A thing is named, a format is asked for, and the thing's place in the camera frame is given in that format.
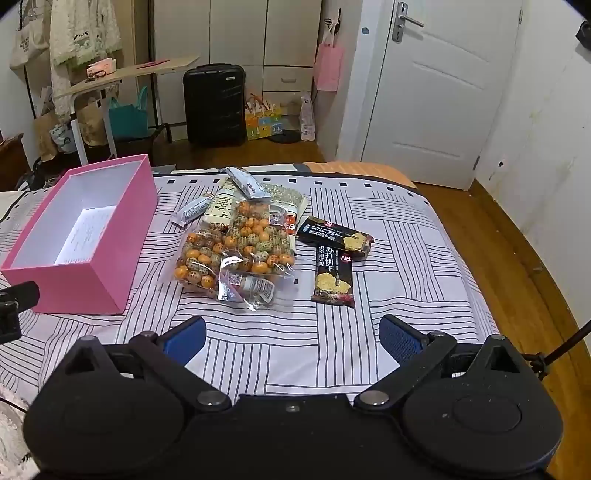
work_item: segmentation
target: wardrobe drawer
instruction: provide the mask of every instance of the wardrobe drawer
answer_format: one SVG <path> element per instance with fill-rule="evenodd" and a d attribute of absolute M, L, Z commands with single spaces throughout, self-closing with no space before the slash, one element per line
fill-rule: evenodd
<path fill-rule="evenodd" d="M 271 103 L 280 105 L 283 109 L 283 115 L 300 114 L 300 92 L 263 92 L 262 98 L 263 100 L 268 100 Z"/>
<path fill-rule="evenodd" d="M 312 87 L 312 69 L 305 67 L 265 67 L 262 89 L 306 92 Z"/>

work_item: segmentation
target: bed sheet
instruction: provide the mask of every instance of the bed sheet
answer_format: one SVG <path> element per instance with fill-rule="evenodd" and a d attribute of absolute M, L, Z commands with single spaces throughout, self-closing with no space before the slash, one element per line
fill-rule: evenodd
<path fill-rule="evenodd" d="M 355 309 L 310 301 L 316 250 L 301 242 L 295 299 L 286 309 L 235 309 L 183 291 L 175 282 L 159 282 L 182 235 L 170 214 L 204 192 L 215 192 L 225 176 L 156 177 L 158 206 L 125 311 L 106 316 L 24 313 L 23 337 L 0 346 L 0 382 L 30 401 L 80 336 L 126 342 L 143 330 L 162 333 L 201 315 L 208 339 L 187 367 L 232 401 L 241 393 L 353 396 L 398 366 L 379 343 L 384 314 L 397 315 L 422 332 L 443 330 L 461 342 L 483 342 L 498 332 L 466 264 L 413 186 L 302 167 L 256 177 L 304 193 L 310 201 L 306 215 L 374 236 L 368 258 L 353 265 Z M 27 194 L 0 224 L 0 261 L 45 194 Z M 0 276 L 0 287 L 5 286 Z"/>

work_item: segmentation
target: brown paper bag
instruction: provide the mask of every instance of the brown paper bag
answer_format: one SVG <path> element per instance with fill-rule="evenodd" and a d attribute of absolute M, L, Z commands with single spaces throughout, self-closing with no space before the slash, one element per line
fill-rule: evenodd
<path fill-rule="evenodd" d="M 108 143 L 103 114 L 96 102 L 90 102 L 78 110 L 78 122 L 84 143 L 89 147 L 100 147 Z"/>
<path fill-rule="evenodd" d="M 57 147 L 51 139 L 50 130 L 59 124 L 56 113 L 52 110 L 33 120 L 33 127 L 37 135 L 37 147 L 41 161 L 52 160 L 57 155 Z"/>

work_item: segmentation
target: teal bag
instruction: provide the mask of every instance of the teal bag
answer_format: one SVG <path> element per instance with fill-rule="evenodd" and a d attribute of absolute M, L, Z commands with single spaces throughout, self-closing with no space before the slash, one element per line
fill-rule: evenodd
<path fill-rule="evenodd" d="M 109 105 L 109 119 L 111 130 L 116 140 L 125 138 L 146 138 L 148 131 L 148 88 L 143 87 L 138 95 L 136 105 L 120 105 L 119 101 L 111 97 Z"/>

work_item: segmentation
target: hanging bag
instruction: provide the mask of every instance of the hanging bag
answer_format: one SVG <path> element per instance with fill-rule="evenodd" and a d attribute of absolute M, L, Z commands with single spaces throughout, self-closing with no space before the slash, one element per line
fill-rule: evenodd
<path fill-rule="evenodd" d="M 322 42 L 318 45 L 314 62 L 314 83 L 318 90 L 324 92 L 336 92 L 339 88 L 340 67 L 345 53 L 343 47 L 335 45 L 335 28 L 339 25 L 339 18 L 325 21 Z"/>
<path fill-rule="evenodd" d="M 10 57 L 12 70 L 21 68 L 49 48 L 50 10 L 46 7 L 32 7 L 31 1 L 35 0 L 27 0 L 26 4 L 21 0 L 19 5 L 19 14 L 24 15 L 26 10 L 27 15 L 14 38 Z"/>
<path fill-rule="evenodd" d="M 135 105 L 120 105 L 116 98 L 111 97 L 109 119 L 114 139 L 123 140 L 149 136 L 147 103 L 147 87 L 140 90 Z"/>

